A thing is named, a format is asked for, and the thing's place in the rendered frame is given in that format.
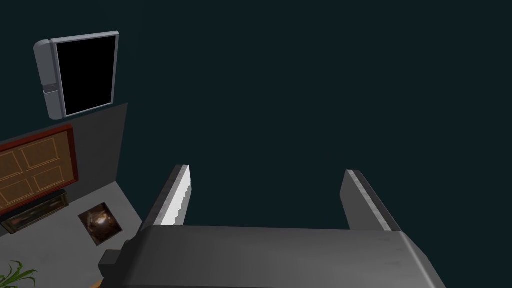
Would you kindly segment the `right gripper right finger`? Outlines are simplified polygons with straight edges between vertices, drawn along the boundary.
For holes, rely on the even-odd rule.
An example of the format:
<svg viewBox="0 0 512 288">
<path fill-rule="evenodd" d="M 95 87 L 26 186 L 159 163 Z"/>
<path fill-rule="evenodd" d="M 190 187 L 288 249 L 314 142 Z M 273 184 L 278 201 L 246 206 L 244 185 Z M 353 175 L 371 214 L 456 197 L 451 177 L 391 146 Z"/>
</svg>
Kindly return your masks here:
<svg viewBox="0 0 512 288">
<path fill-rule="evenodd" d="M 350 230 L 402 231 L 361 171 L 345 171 L 339 196 Z"/>
</svg>

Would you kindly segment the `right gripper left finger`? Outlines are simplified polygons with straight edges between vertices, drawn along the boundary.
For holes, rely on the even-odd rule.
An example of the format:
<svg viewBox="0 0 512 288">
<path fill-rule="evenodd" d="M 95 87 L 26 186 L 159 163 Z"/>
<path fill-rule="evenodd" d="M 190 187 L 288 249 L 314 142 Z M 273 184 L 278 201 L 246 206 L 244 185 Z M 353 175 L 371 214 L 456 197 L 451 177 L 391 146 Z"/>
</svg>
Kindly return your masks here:
<svg viewBox="0 0 512 288">
<path fill-rule="evenodd" d="M 140 229 L 154 225 L 182 226 L 192 194 L 190 166 L 176 165 Z"/>
</svg>

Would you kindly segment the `brown square picture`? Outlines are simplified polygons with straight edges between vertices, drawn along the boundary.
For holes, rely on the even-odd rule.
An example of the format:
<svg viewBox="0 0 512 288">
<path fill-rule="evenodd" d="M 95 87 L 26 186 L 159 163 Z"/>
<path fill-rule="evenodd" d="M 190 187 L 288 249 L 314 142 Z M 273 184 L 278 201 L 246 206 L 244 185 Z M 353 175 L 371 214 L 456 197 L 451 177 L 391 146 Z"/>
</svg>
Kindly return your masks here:
<svg viewBox="0 0 512 288">
<path fill-rule="evenodd" d="M 96 246 L 123 231 L 105 202 L 81 213 L 78 218 Z"/>
</svg>

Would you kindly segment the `dark framed picture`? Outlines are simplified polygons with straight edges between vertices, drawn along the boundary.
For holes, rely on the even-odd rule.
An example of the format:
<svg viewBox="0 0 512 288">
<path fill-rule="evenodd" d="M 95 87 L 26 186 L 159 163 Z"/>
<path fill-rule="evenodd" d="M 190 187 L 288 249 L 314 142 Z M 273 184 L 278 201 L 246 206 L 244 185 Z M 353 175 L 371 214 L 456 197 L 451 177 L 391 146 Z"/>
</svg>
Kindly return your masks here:
<svg viewBox="0 0 512 288">
<path fill-rule="evenodd" d="M 60 189 L 0 215 L 0 225 L 10 234 L 15 234 L 68 205 L 68 194 Z"/>
</svg>

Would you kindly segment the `brown panelled door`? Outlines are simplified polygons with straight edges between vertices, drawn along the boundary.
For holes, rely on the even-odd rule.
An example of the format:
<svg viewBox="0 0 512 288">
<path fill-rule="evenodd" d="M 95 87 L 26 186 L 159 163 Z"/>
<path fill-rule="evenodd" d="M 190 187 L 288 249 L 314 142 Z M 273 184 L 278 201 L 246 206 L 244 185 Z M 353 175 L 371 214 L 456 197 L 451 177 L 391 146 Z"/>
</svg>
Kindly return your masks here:
<svg viewBox="0 0 512 288">
<path fill-rule="evenodd" d="M 70 124 L 0 145 L 0 215 L 78 180 Z"/>
</svg>

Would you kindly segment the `grey framed black window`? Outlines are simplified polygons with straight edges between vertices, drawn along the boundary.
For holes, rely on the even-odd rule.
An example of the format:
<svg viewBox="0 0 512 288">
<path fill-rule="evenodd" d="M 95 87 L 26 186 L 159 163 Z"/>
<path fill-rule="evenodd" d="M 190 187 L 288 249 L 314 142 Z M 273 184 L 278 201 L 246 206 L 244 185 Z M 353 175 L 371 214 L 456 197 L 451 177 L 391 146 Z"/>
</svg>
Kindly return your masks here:
<svg viewBox="0 0 512 288">
<path fill-rule="evenodd" d="M 120 34 L 84 34 L 36 42 L 33 52 L 51 120 L 114 103 Z"/>
</svg>

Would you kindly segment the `green plant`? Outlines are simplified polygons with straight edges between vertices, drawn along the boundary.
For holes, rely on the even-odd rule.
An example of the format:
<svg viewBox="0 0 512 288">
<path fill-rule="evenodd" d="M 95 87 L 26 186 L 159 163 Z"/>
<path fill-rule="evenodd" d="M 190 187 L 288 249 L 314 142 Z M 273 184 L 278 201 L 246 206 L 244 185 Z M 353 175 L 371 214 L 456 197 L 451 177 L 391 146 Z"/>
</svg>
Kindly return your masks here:
<svg viewBox="0 0 512 288">
<path fill-rule="evenodd" d="M 24 265 L 17 260 L 10 260 L 8 266 L 9 272 L 0 274 L 0 288 L 19 288 L 19 282 L 24 280 L 30 280 L 30 288 L 36 288 L 35 269 L 24 269 Z"/>
</svg>

